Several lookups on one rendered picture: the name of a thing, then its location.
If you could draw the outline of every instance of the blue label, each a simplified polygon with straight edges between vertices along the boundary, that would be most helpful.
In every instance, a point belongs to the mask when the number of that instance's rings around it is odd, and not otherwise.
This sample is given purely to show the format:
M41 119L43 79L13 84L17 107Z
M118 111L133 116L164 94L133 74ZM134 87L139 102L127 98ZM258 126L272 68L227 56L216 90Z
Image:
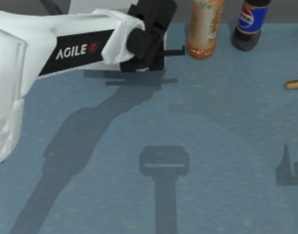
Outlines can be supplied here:
M268 6L253 7L245 2L238 20L238 29L246 34L258 32L262 27L267 11Z

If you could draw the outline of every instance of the wooden stick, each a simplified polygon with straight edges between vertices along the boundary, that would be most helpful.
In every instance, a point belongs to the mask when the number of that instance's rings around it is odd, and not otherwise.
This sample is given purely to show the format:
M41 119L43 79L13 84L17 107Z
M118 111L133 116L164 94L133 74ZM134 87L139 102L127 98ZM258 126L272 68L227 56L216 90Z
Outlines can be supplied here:
M297 80L291 80L285 83L285 89L298 89L298 79Z

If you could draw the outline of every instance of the orange bottle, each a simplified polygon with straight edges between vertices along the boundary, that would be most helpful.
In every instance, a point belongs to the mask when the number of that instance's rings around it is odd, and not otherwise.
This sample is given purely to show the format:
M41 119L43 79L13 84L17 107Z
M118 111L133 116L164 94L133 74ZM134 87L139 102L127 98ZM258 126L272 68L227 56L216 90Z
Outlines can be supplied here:
M211 56L216 47L218 25L225 0L192 0L187 51L196 59Z

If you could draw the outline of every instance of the cola bottle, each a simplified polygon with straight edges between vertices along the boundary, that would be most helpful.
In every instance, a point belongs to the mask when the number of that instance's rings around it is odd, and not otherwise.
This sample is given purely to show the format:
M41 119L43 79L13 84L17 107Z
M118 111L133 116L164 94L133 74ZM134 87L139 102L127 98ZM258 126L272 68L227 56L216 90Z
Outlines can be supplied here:
M244 0L232 36L234 47L250 51L257 45L270 2L271 0Z

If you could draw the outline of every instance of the table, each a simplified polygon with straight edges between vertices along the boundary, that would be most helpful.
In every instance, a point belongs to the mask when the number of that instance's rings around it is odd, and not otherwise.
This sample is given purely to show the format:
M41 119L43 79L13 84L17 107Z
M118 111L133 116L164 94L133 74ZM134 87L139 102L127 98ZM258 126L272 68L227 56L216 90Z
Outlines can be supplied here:
M298 234L298 24L266 24L249 53L229 37L165 72L38 80L0 166L0 234Z

